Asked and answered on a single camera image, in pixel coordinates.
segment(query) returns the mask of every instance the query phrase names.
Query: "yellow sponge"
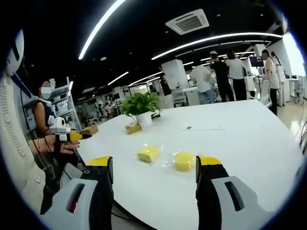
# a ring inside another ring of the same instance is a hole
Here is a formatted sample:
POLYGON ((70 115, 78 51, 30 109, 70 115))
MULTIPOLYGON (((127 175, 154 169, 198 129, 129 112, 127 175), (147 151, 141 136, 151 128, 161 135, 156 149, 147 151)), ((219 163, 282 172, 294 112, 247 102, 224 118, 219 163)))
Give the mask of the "yellow sponge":
POLYGON ((157 159, 158 153, 158 147, 145 146, 139 150, 138 158, 143 162, 152 163, 155 161, 155 159, 157 159))
POLYGON ((179 171, 190 171, 195 167, 195 156, 190 152, 180 152, 175 156, 175 168, 179 171))

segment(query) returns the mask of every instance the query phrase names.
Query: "hand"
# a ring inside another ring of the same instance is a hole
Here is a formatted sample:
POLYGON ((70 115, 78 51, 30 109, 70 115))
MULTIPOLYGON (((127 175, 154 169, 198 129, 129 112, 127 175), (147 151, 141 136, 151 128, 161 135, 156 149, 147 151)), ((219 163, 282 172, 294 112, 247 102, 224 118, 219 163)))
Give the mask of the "hand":
MULTIPOLYGON (((41 150, 43 152, 53 152, 54 151, 54 143, 56 142, 56 136, 55 135, 48 135, 45 137, 45 139, 41 139, 41 150)), ((79 147, 79 143, 70 143, 70 144, 64 144, 61 143, 61 150, 60 153, 64 154, 73 154, 73 151, 71 149, 76 149, 79 147)))

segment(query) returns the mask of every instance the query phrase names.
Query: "floor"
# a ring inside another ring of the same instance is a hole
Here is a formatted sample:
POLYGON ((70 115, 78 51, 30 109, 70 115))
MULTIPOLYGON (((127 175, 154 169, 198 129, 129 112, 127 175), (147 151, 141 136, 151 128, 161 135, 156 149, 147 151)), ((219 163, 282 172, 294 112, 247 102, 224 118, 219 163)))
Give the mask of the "floor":
POLYGON ((302 128, 307 121, 307 101, 305 104, 287 102, 286 106, 277 108, 277 115, 299 142, 302 128))

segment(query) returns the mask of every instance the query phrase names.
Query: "white robot head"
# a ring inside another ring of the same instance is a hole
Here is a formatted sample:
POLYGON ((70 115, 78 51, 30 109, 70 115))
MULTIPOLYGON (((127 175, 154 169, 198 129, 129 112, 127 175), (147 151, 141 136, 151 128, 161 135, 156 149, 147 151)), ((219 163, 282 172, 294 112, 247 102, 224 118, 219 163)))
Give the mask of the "white robot head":
POLYGON ((19 68, 24 56, 24 33, 21 30, 16 39, 15 44, 13 44, 11 50, 9 51, 6 60, 6 74, 12 76, 19 68))

